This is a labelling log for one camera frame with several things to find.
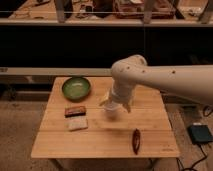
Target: floor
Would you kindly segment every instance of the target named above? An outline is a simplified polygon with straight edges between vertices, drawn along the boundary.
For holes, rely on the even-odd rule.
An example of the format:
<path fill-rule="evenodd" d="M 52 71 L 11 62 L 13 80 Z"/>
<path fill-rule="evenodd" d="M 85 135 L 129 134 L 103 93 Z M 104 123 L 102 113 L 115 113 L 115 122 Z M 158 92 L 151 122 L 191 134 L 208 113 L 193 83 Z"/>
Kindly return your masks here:
<path fill-rule="evenodd" d="M 46 159 L 30 157 L 36 132 L 43 116 L 49 91 L 4 91 L 0 100 L 0 170 L 2 171 L 56 171 Z M 203 106 L 185 102 L 170 96 L 163 96 L 165 107 L 173 127 L 184 167 L 190 167 L 201 159 L 201 150 L 192 145 L 186 127 L 194 122 L 207 124 L 213 131 L 213 115 L 202 116 Z M 202 146 L 209 156 L 195 166 L 198 171 L 213 170 L 212 145 Z M 144 170 L 148 159 L 82 159 L 60 160 L 65 168 L 73 171 L 139 171 Z M 178 171 L 176 159 L 161 159 L 155 171 Z"/>

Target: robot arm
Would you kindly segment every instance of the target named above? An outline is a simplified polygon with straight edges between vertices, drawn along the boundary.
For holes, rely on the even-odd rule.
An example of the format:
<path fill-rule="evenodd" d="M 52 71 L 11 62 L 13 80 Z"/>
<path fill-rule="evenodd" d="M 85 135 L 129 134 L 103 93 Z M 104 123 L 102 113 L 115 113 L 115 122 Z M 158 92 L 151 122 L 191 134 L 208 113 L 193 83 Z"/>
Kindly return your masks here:
<path fill-rule="evenodd" d="M 213 106 L 213 65 L 147 66 L 142 56 L 134 55 L 115 62 L 111 74 L 114 84 L 108 99 L 122 104 L 128 112 L 137 84 Z"/>

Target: bowl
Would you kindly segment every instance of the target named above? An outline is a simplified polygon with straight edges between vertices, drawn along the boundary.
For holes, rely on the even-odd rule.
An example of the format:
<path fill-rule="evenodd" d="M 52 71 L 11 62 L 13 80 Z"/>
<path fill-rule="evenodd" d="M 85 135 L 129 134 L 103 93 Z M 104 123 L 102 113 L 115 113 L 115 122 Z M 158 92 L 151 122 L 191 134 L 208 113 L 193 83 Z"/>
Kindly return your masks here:
<path fill-rule="evenodd" d="M 84 99 L 89 94 L 90 89 L 90 82 L 84 77 L 69 78 L 62 86 L 64 96 L 71 101 Z"/>

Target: wooden table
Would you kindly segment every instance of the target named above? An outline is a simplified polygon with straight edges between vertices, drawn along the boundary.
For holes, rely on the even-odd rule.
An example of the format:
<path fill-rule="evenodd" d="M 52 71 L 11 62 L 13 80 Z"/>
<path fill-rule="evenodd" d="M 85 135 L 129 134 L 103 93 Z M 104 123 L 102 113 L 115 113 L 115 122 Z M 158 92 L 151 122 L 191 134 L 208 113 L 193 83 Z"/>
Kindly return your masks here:
<path fill-rule="evenodd" d="M 68 77 L 56 78 L 38 131 L 32 158 L 162 158 L 178 157 L 179 150 L 158 90 L 137 86 L 132 111 L 121 106 L 110 119 L 99 106 L 112 86 L 111 77 L 88 77 L 92 90 L 82 102 L 67 100 L 61 91 Z M 87 108 L 88 129 L 68 131 L 66 107 Z M 132 149 L 132 133 L 141 131 L 138 155 Z"/>

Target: table leg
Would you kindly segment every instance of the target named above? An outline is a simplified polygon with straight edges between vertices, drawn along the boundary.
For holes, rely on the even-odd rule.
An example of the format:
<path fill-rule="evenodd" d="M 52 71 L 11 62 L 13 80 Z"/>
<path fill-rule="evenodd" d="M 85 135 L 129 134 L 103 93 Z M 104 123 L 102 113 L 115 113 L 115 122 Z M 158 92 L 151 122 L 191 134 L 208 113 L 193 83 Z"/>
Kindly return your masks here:
<path fill-rule="evenodd" d="M 150 160 L 150 165 L 147 167 L 147 170 L 152 171 L 155 168 L 156 164 L 159 162 L 160 158 L 155 158 L 153 160 L 149 159 L 149 160 Z"/>
<path fill-rule="evenodd" d="M 59 170 L 59 171 L 66 171 L 67 169 L 65 169 L 59 162 L 57 159 L 49 159 L 52 164 Z"/>

